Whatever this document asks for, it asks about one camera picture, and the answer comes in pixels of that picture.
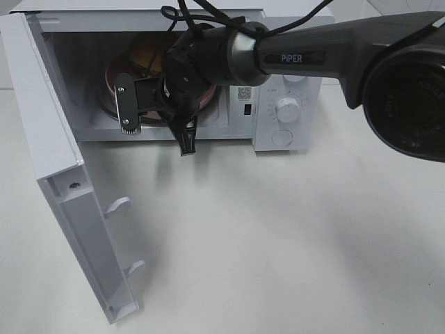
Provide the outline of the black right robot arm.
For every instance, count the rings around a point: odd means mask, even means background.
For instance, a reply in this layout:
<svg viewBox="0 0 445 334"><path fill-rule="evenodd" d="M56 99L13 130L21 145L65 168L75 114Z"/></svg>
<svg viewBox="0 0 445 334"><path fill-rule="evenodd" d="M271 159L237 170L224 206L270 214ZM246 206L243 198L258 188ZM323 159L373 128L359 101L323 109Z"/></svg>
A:
<svg viewBox="0 0 445 334"><path fill-rule="evenodd" d="M260 86L274 74L339 81L375 135L417 159L444 160L444 14L379 16L273 33L258 22L199 24L167 51L158 78L135 83L139 109L159 113L183 153L195 150L211 86Z"/></svg>

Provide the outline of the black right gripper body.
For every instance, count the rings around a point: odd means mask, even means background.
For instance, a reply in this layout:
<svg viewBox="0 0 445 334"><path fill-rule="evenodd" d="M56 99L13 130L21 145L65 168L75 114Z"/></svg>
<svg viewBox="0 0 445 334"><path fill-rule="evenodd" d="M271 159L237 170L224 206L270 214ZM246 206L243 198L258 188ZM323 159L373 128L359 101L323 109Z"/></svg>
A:
<svg viewBox="0 0 445 334"><path fill-rule="evenodd" d="M228 65L233 33L233 29L209 24L198 24L197 33L165 33L164 39L175 34L177 41L165 53L163 72L135 82L139 116L154 111L164 122L194 118L201 98L212 86L233 83Z"/></svg>

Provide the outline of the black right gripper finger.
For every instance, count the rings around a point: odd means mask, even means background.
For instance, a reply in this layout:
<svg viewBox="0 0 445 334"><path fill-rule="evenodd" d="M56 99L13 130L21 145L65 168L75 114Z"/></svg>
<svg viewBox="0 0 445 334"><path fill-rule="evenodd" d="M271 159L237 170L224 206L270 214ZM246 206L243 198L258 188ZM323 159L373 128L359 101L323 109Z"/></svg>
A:
<svg viewBox="0 0 445 334"><path fill-rule="evenodd" d="M181 156L194 154L197 135L197 117L184 122L171 122L169 128L179 145Z"/></svg>

